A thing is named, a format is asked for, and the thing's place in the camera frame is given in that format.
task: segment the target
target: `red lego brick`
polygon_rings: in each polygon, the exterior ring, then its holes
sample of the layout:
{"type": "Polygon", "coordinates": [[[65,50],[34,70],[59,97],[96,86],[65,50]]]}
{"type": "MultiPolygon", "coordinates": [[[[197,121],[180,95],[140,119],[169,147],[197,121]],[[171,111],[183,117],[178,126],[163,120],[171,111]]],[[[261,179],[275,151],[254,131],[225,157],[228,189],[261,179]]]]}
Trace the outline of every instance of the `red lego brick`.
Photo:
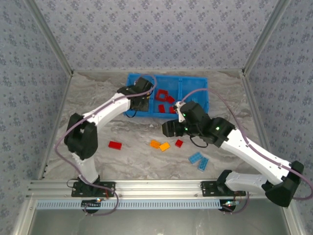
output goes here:
{"type": "Polygon", "coordinates": [[[175,112],[175,110],[174,110],[174,108],[171,106],[170,107],[170,113],[172,113],[172,114],[175,114],[176,112],[175,112]]]}
{"type": "Polygon", "coordinates": [[[121,148],[122,148],[122,143],[110,141],[110,143],[109,143],[109,148],[114,148],[114,149],[121,150],[121,148]]]}
{"type": "Polygon", "coordinates": [[[167,98],[168,98],[168,91],[162,90],[162,89],[159,89],[157,91],[157,94],[155,96],[156,100],[165,102],[167,101],[167,98]]]}
{"type": "Polygon", "coordinates": [[[171,96],[167,97],[167,102],[169,102],[170,104],[172,104],[175,101],[175,99],[171,96]]]}
{"type": "Polygon", "coordinates": [[[183,143],[183,141],[177,140],[176,143],[175,143],[175,145],[176,145],[178,148],[180,148],[181,145],[182,145],[182,143],[183,143]]]}
{"type": "Polygon", "coordinates": [[[160,112],[160,113],[165,113],[165,108],[164,108],[164,105],[163,104],[160,104],[159,106],[158,106],[158,111],[160,112]]]}

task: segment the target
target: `blue patterned wall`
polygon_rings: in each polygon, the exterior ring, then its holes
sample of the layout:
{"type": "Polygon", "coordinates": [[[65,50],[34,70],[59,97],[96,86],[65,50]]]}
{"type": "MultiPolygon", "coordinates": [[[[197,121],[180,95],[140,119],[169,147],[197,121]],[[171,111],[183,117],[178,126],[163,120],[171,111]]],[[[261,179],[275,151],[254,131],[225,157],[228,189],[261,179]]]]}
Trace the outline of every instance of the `blue patterned wall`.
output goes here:
{"type": "Polygon", "coordinates": [[[36,0],[74,70],[242,68],[277,0],[36,0]]]}
{"type": "MultiPolygon", "coordinates": [[[[313,1],[294,0],[249,75],[274,154],[305,165],[313,181],[313,1]]],[[[308,187],[298,190],[309,195],[308,187]]],[[[300,202],[313,234],[313,200],[300,202]]]]}
{"type": "Polygon", "coordinates": [[[0,234],[38,177],[67,76],[22,0],[0,1],[0,234]]]}

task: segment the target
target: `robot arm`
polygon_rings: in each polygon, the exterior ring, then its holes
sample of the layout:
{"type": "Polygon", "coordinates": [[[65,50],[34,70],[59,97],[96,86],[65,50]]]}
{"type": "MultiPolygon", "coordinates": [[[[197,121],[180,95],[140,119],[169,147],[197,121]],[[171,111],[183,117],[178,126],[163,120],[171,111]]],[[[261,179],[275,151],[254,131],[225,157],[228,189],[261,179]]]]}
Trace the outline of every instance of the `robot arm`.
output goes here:
{"type": "Polygon", "coordinates": [[[67,130],[83,118],[94,114],[81,125],[74,128],[64,139],[64,143],[72,153],[76,165],[88,182],[93,183],[96,180],[100,180],[95,168],[93,156],[98,148],[98,131],[117,115],[129,109],[140,110],[141,107],[149,102],[148,95],[120,97],[130,94],[140,94],[148,91],[151,87],[152,83],[140,77],[135,85],[122,87],[110,100],[96,109],[83,115],[75,113],[70,117],[67,130]],[[96,112],[102,107],[105,108],[100,112],[96,112]]]}
{"type": "MultiPolygon", "coordinates": [[[[207,144],[214,144],[235,154],[261,173],[260,175],[239,174],[225,170],[217,180],[220,191],[249,191],[265,194],[270,201],[279,206],[289,205],[300,184],[298,176],[255,153],[246,145],[240,130],[224,118],[211,119],[199,104],[193,101],[178,102],[174,109],[179,119],[162,125],[164,135],[168,137],[186,134],[191,137],[199,136],[207,144]]],[[[302,174],[304,167],[298,161],[290,163],[269,153],[251,140],[249,144],[263,155],[278,162],[280,166],[291,168],[302,174]]]]}

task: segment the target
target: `cable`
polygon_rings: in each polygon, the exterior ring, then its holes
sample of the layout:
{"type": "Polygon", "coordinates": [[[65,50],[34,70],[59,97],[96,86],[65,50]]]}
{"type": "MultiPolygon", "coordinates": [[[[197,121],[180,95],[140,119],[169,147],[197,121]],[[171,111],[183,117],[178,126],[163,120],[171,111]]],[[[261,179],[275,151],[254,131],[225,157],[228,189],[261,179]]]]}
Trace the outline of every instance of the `cable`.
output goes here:
{"type": "Polygon", "coordinates": [[[71,187],[71,186],[68,185],[68,182],[69,182],[70,180],[76,180],[76,181],[78,181],[78,179],[69,179],[69,180],[67,181],[67,186],[68,186],[69,188],[73,188],[73,187],[71,187]]]}
{"type": "Polygon", "coordinates": [[[136,116],[136,114],[137,114],[137,110],[135,111],[134,115],[132,115],[132,116],[128,116],[128,114],[125,112],[125,115],[126,115],[126,117],[128,117],[128,118],[133,118],[133,117],[136,116]]]}
{"type": "Polygon", "coordinates": [[[261,156],[261,157],[264,158],[265,160],[269,161],[270,163],[273,163],[273,164],[277,165],[278,167],[283,168],[283,169],[285,169],[285,170],[288,170],[289,172],[295,174],[296,176],[300,177],[304,182],[306,182],[306,183],[309,185],[309,187],[311,188],[311,194],[310,194],[309,196],[307,196],[307,197],[294,197],[295,200],[305,201],[305,200],[309,200],[309,199],[312,199],[312,198],[313,198],[313,184],[312,184],[312,182],[310,182],[307,178],[305,178],[305,177],[304,177],[302,174],[300,174],[299,172],[297,172],[297,171],[295,171],[295,170],[293,170],[293,169],[290,169],[290,168],[288,168],[288,167],[286,167],[286,166],[284,166],[284,165],[281,165],[280,163],[278,163],[278,162],[276,162],[276,161],[274,161],[274,160],[268,158],[267,156],[265,156],[264,154],[262,154],[262,153],[260,153],[258,150],[256,150],[256,149],[249,143],[249,141],[248,141],[248,139],[247,139],[247,136],[246,136],[246,134],[245,134],[245,131],[244,131],[244,129],[242,128],[242,126],[241,126],[239,120],[236,118],[235,113],[233,112],[233,110],[231,109],[231,107],[229,106],[229,104],[227,104],[226,100],[225,100],[220,94],[218,94],[215,90],[207,89],[207,88],[196,89],[196,90],[190,92],[189,94],[187,94],[187,95],[181,100],[181,102],[184,102],[184,101],[186,100],[186,98],[188,98],[188,97],[191,96],[192,94],[194,94],[194,93],[196,93],[196,92],[200,92],[200,91],[209,91],[209,92],[211,92],[211,93],[217,95],[217,96],[220,98],[220,100],[226,105],[226,107],[229,109],[229,111],[230,111],[231,114],[233,115],[233,117],[234,117],[234,119],[235,119],[235,121],[236,121],[236,123],[237,123],[237,125],[238,125],[238,129],[240,130],[241,135],[242,135],[242,137],[244,138],[246,144],[247,144],[256,154],[258,154],[259,156],[261,156]]]}
{"type": "Polygon", "coordinates": [[[240,196],[240,201],[239,201],[239,204],[241,203],[241,200],[242,200],[242,196],[241,196],[241,194],[237,191],[237,192],[235,192],[235,194],[239,194],[239,196],[240,196]]]}
{"type": "Polygon", "coordinates": [[[199,148],[206,148],[206,147],[209,146],[208,143],[206,143],[206,146],[197,145],[197,144],[192,140],[193,137],[195,137],[195,136],[189,136],[189,139],[190,139],[191,143],[193,143],[195,146],[197,146],[197,147],[199,147],[199,148]]]}
{"type": "Polygon", "coordinates": [[[77,126],[79,126],[80,124],[82,124],[84,121],[88,120],[89,118],[92,117],[92,115],[96,115],[97,113],[99,113],[100,111],[102,111],[103,109],[105,109],[106,107],[108,107],[109,105],[111,105],[112,103],[114,103],[115,101],[118,101],[120,99],[124,99],[124,98],[130,98],[130,97],[137,97],[137,96],[142,96],[142,95],[145,95],[147,93],[150,93],[151,91],[153,91],[156,87],[157,87],[157,79],[154,75],[149,75],[149,74],[143,74],[141,76],[150,76],[152,77],[152,79],[154,80],[154,86],[151,87],[148,91],[146,92],[142,92],[142,93],[139,93],[139,94],[129,94],[129,95],[124,95],[124,96],[120,96],[118,98],[116,98],[115,100],[112,100],[110,101],[109,103],[107,103],[106,105],[100,107],[99,109],[97,109],[96,111],[94,111],[92,114],[88,115],[87,117],[83,118],[82,120],[80,120],[79,122],[75,123],[72,127],[70,127],[57,141],[57,143],[55,144],[54,146],[54,151],[56,152],[56,154],[61,158],[63,159],[65,162],[67,162],[68,164],[70,164],[78,173],[79,173],[79,177],[81,180],[83,180],[86,184],[90,185],[90,186],[93,186],[95,188],[101,188],[101,189],[104,189],[104,190],[108,190],[110,192],[112,192],[114,194],[114,196],[116,197],[116,204],[114,206],[114,208],[109,211],[109,212],[106,212],[106,213],[99,213],[99,214],[90,214],[90,213],[87,213],[86,212],[86,215],[91,215],[91,216],[103,216],[103,215],[109,215],[109,214],[112,214],[114,211],[116,211],[117,207],[118,207],[118,203],[119,203],[119,199],[118,199],[118,195],[117,193],[108,188],[108,187],[105,187],[105,186],[100,186],[100,185],[95,185],[91,182],[89,182],[88,180],[86,180],[86,178],[82,175],[82,172],[79,170],[79,168],[74,164],[72,163],[70,160],[66,159],[65,157],[63,157],[63,155],[59,152],[58,150],[58,147],[60,145],[60,143],[64,140],[65,136],[67,136],[74,128],[76,128],[77,126]]]}
{"type": "Polygon", "coordinates": [[[247,208],[247,206],[249,205],[249,202],[250,202],[250,194],[249,194],[249,192],[246,192],[246,202],[245,202],[244,206],[239,211],[233,212],[230,208],[227,208],[225,206],[222,206],[222,207],[229,211],[229,212],[226,212],[226,213],[229,213],[229,214],[239,214],[240,212],[243,212],[247,208]]]}

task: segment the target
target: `marble surface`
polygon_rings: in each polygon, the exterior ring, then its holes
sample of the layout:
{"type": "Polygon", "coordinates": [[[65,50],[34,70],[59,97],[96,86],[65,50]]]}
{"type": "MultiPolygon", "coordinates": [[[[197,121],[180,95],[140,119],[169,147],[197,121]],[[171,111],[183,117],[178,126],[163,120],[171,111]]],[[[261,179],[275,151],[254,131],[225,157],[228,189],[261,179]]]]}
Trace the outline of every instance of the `marble surface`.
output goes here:
{"type": "MultiPolygon", "coordinates": [[[[257,132],[238,72],[209,70],[136,72],[207,77],[209,87],[218,91],[226,99],[243,124],[249,138],[258,143],[257,132]]],[[[73,113],[86,113],[107,101],[118,88],[126,84],[127,76],[126,71],[74,73],[56,140],[66,131],[68,119],[73,113]]],[[[229,110],[214,95],[210,95],[209,115],[212,118],[223,117],[234,123],[229,110]]],[[[161,125],[165,121],[158,118],[128,118],[119,115],[103,127],[98,133],[99,147],[95,153],[96,168],[101,179],[212,179],[217,178],[224,169],[241,173],[257,173],[239,157],[213,145],[205,149],[197,148],[190,142],[188,136],[180,138],[184,141],[181,148],[176,147],[175,142],[178,138],[167,138],[162,134],[161,125]],[[152,139],[159,142],[167,141],[171,148],[165,152],[154,149],[149,145],[152,139]],[[123,143],[122,149],[119,151],[108,148],[109,141],[123,143]],[[188,161],[188,157],[198,151],[209,159],[205,172],[197,169],[198,164],[192,165],[188,161]]],[[[203,143],[196,138],[195,142],[203,143]]],[[[64,144],[61,144],[59,149],[66,158],[72,160],[64,144]]],[[[45,179],[64,180],[76,176],[77,172],[52,150],[45,179]]]]}

